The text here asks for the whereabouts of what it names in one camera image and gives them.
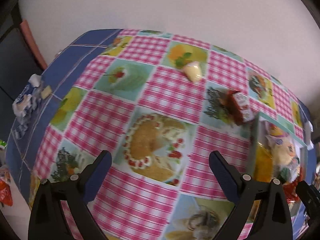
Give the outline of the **yellow transparent snack packet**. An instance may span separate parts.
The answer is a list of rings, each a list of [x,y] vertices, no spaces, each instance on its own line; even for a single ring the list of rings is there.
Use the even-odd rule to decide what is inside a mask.
[[[269,183],[273,172],[273,160],[270,150],[263,144],[258,143],[255,157],[253,178],[256,181]]]

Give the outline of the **clear yellow cake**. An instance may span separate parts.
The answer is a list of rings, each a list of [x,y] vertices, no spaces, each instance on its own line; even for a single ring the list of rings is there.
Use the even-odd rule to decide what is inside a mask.
[[[280,172],[285,168],[289,170],[298,168],[300,160],[293,139],[289,135],[285,137],[265,135],[265,138],[267,148],[272,154],[274,172]]]

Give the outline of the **crumpled blue white wrapper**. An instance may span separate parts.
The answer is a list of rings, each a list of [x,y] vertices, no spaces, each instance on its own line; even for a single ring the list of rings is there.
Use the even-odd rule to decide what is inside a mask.
[[[12,110],[16,115],[18,126],[13,129],[15,139],[24,137],[31,123],[31,118],[39,109],[40,104],[52,93],[50,86],[44,87],[42,77],[33,74],[19,96],[12,103]]]

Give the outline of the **red white chocolate packet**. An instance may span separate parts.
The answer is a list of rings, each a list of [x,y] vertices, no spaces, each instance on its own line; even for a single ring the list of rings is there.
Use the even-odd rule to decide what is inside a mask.
[[[222,104],[236,125],[240,126],[253,121],[254,114],[249,100],[241,91],[227,90]]]

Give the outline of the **orange snack bag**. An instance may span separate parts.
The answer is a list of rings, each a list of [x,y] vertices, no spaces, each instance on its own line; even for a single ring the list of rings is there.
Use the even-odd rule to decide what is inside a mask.
[[[6,165],[3,165],[0,169],[0,202],[7,206],[13,205],[10,185],[11,178],[9,169]]]

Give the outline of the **yellow jelly cup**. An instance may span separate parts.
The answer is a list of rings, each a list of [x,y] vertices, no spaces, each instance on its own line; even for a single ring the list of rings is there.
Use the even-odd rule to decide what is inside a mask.
[[[183,67],[183,72],[192,83],[199,82],[202,79],[202,70],[197,61],[190,62]]]

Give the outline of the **white tray green rim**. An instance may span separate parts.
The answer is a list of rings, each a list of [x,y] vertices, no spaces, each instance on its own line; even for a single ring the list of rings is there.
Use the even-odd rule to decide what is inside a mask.
[[[293,132],[265,113],[253,120],[246,173],[267,181],[278,178],[289,185],[305,179],[307,146]]]

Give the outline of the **red crinkled candy wrapper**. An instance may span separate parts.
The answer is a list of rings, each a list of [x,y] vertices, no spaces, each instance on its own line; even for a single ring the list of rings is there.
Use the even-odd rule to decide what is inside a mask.
[[[295,203],[299,200],[298,195],[296,194],[296,186],[298,185],[299,181],[296,179],[290,184],[283,185],[284,194],[286,197],[287,204]]]

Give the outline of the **pink checkered picture tablecloth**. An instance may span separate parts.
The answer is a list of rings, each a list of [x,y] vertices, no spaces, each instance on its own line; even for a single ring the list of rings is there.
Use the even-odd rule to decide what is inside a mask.
[[[202,79],[183,67],[197,61]],[[107,239],[215,239],[234,203],[209,166],[220,154],[247,174],[253,121],[236,125],[222,104],[241,91],[305,143],[297,97],[248,60],[161,31],[94,30],[41,75],[52,93],[5,161],[30,210],[42,179],[67,181],[106,150],[112,165],[87,204]]]

